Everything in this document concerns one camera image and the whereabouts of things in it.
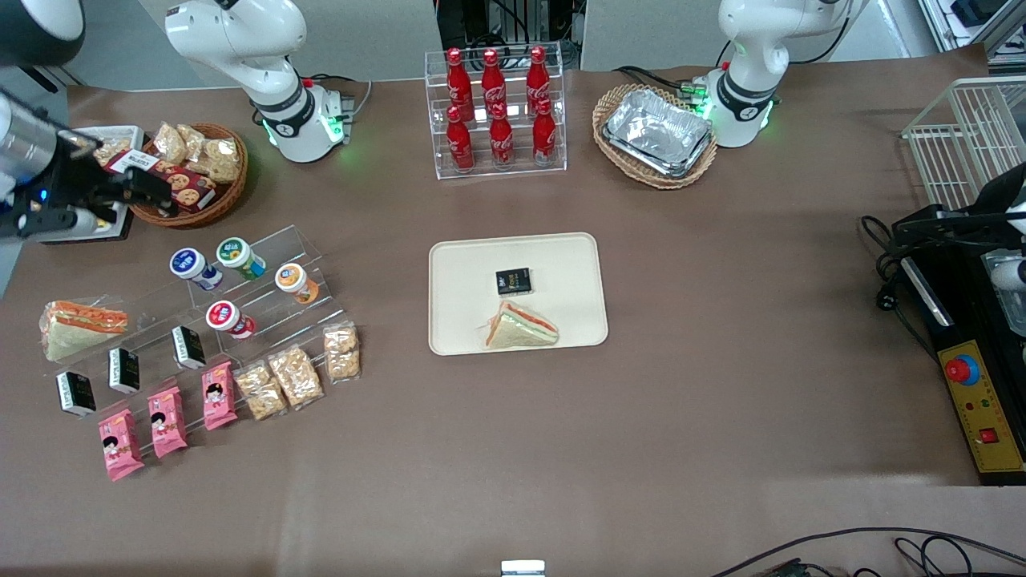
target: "yogurt cup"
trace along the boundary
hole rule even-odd
[[[246,280],[255,280],[267,270],[264,259],[256,256],[249,243],[238,236],[226,238],[218,246],[218,260],[226,267],[238,271]]]
[[[256,332],[256,321],[242,314],[231,301],[218,301],[206,309],[206,323],[214,331],[228,333],[233,339],[242,340]]]
[[[320,287],[310,278],[307,271],[295,263],[281,265],[274,275],[274,283],[285,293],[291,295],[295,302],[308,305],[317,299]]]
[[[225,276],[216,267],[207,264],[203,255],[195,248],[182,248],[171,255],[168,267],[179,278],[192,280],[204,291],[216,288]]]

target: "brown table surface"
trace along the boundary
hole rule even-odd
[[[125,242],[25,248],[0,305],[0,568],[476,576],[540,557],[551,575],[708,575],[859,525],[1021,552],[1026,489],[977,486],[936,367],[873,306],[875,251],[857,231],[863,214],[920,205],[899,131],[984,74],[978,49],[793,67],[758,140],[678,192],[628,180],[592,142],[593,104],[625,80],[613,73],[567,76],[565,174],[444,183],[419,82],[376,85],[353,143],[310,165],[271,148],[238,90],[73,90],[75,125],[238,130],[250,192],[201,230],[136,222]],[[41,377],[43,304],[139,297],[170,280],[174,248],[292,223],[361,325],[363,378],[112,484],[94,426],[61,413]],[[573,231],[598,240],[603,345],[431,353],[433,244]],[[792,552],[900,565],[881,535]]]

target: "woven basket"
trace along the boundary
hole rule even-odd
[[[619,148],[609,144],[608,141],[602,137],[602,125],[605,121],[613,116],[620,103],[623,102],[624,97],[628,92],[633,90],[640,90],[642,88],[648,88],[654,90],[660,97],[666,99],[670,104],[685,108],[685,104],[680,99],[674,97],[670,92],[663,90],[662,88],[656,88],[653,86],[645,86],[643,84],[624,84],[623,86],[618,86],[608,92],[604,97],[598,100],[598,104],[595,105],[595,110],[591,113],[591,128],[592,136],[595,139],[595,144],[598,148],[617,165],[618,168],[624,171],[625,175],[634,179],[639,183],[644,183],[653,188],[658,188],[660,190],[675,190],[684,188],[685,186],[699,180],[712,164],[713,158],[716,158],[716,138],[712,139],[709,146],[706,147],[702,156],[699,157],[692,169],[687,171],[683,179],[670,179],[665,175],[661,175],[652,166],[648,166],[644,162],[634,158],[633,156],[627,154],[626,152],[620,150]]]
[[[165,218],[160,216],[160,213],[153,206],[132,204],[131,211],[152,225],[167,228],[203,227],[227,215],[242,197],[242,189],[246,186],[246,169],[249,167],[249,154],[246,152],[246,145],[242,139],[221,124],[196,123],[192,127],[207,139],[235,139],[235,150],[239,153],[239,178],[235,179],[233,183],[218,185],[218,199],[196,214],[180,211],[177,217]],[[143,147],[143,152],[157,156],[157,147],[153,145],[153,141],[150,141]]]

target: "red glass bottle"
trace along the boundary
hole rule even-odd
[[[530,49],[530,69],[527,70],[527,117],[534,118],[538,103],[549,100],[549,71],[545,68],[545,47]]]
[[[556,121],[552,119],[552,101],[539,101],[535,118],[535,164],[552,166],[556,160]]]
[[[449,48],[445,54],[448,62],[449,99],[452,106],[460,110],[460,119],[464,122],[474,120],[474,97],[470,91],[470,75],[463,67],[463,55],[460,48]]]
[[[491,163],[497,170],[509,170],[513,167],[513,127],[506,119],[506,106],[496,109],[496,118],[491,120],[488,136],[491,138]]]
[[[466,175],[474,169],[474,150],[470,145],[470,130],[463,123],[459,107],[450,106],[447,113],[449,125],[445,136],[448,137],[452,164],[456,165],[457,172]]]
[[[499,52],[495,48],[484,50],[484,74],[481,75],[481,90],[484,92],[484,110],[488,118],[498,118],[498,112],[506,118],[506,78],[499,70]]]

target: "white wire rack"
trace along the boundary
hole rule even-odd
[[[1016,116],[1026,120],[1026,76],[951,83],[902,131],[931,203],[948,209],[1026,159]]]

